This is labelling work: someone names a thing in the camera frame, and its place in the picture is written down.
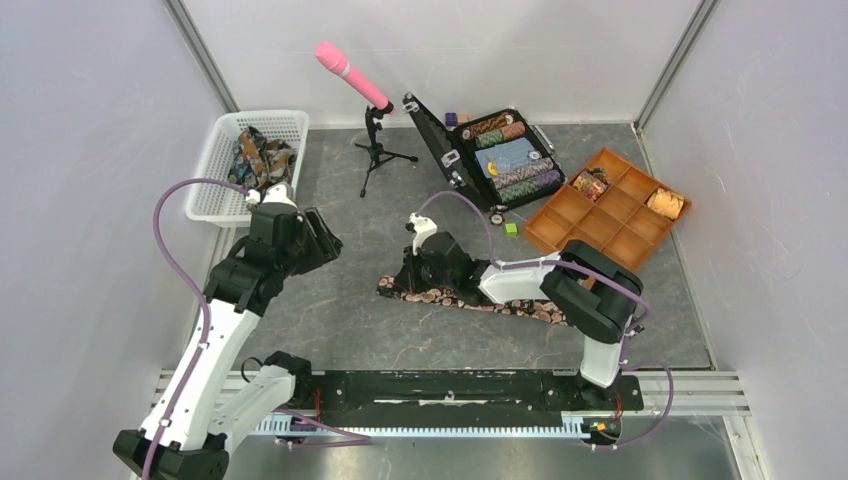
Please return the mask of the white plastic basket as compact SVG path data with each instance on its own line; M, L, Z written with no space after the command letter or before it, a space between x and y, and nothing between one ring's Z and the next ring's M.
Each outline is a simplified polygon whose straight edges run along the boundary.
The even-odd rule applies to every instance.
M309 115L301 110L254 110L228 113L218 118L207 137L194 175L225 180L233 164L233 147L246 127L256 128L269 140L282 140L296 151L293 166L293 188L298 186L301 163L305 158ZM188 187L186 216L197 222L221 228L245 228L250 222L244 196L234 190L213 184Z

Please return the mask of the black floral tie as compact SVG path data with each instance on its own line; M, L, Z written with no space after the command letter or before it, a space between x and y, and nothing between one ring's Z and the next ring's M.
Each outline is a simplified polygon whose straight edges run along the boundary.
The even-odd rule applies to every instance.
M412 293L409 289L396 285L394 280L393 276L381 277L377 284L377 294L408 303L533 318L552 325L569 325L566 315L552 301L512 300L507 303L474 306L461 300L450 289L431 288L423 293Z

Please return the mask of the orange compartment tray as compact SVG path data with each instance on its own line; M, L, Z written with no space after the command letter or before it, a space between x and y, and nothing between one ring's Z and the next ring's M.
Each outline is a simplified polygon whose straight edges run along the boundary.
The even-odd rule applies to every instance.
M610 182L596 202L571 186L578 174L594 167L603 167ZM543 254L562 250L570 240L582 240L636 272L691 207L683 195L686 205L676 221L654 213L645 202L658 187L677 192L602 148L525 222L521 236Z

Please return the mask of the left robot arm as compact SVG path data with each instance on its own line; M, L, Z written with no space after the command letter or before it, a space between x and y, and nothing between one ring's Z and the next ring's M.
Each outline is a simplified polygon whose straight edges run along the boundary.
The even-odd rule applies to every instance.
M122 430L114 454L142 479L221 479L230 458L271 411L306 405L308 361L271 355L237 394L218 402L237 354L285 281L335 260L343 243L316 208L263 203L249 232L211 270L201 317L174 376L149 416Z

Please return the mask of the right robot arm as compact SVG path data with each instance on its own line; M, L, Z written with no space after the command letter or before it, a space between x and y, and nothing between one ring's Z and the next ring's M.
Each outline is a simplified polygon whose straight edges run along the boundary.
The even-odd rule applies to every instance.
M623 350L649 312L643 283L589 243L570 240L537 259L474 259L448 232L405 248L402 267L382 277L380 295L407 302L528 316L564 323L583 336L576 376L580 400L602 408L621 400Z

